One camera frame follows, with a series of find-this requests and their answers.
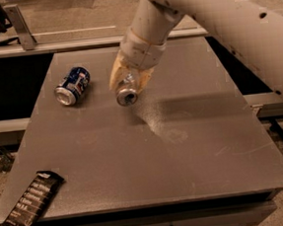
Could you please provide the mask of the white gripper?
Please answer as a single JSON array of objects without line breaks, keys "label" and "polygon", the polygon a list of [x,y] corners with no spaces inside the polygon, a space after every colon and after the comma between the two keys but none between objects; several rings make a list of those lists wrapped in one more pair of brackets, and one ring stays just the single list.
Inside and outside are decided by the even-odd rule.
[{"label": "white gripper", "polygon": [[140,94],[150,82],[154,72],[152,67],[160,62],[167,45],[147,42],[128,28],[119,46],[120,51],[117,53],[109,76],[109,89],[113,91],[130,71],[128,67],[132,67],[137,69],[136,91]]}]

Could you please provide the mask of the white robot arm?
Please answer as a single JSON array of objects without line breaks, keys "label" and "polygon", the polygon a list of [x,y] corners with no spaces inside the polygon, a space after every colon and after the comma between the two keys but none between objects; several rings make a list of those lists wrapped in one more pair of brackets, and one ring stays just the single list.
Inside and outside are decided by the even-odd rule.
[{"label": "white robot arm", "polygon": [[141,0],[113,63],[109,88],[130,74],[139,93],[167,47],[170,32],[189,16],[283,99],[283,16],[248,0]]}]

